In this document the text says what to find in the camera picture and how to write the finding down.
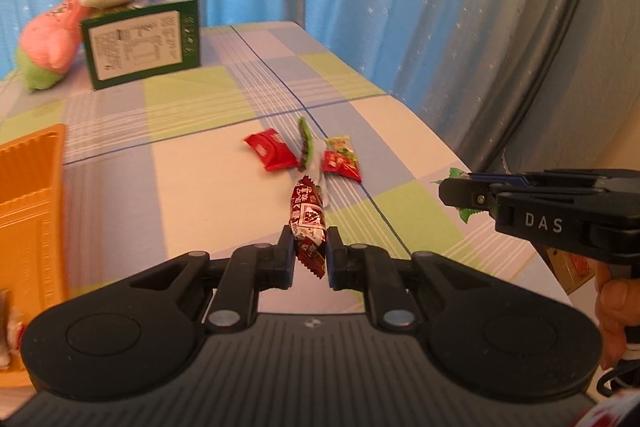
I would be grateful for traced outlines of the person right hand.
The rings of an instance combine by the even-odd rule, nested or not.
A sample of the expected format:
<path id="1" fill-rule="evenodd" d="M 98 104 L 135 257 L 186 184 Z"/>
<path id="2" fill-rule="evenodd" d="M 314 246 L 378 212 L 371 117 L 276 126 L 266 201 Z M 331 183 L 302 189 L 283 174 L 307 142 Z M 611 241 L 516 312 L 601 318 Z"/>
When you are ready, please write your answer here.
<path id="1" fill-rule="evenodd" d="M 594 311 L 599 321 L 603 349 L 601 369 L 613 367 L 626 352 L 626 327 L 639 325 L 639 281 L 613 279 L 610 269 L 594 262 L 598 298 Z"/>

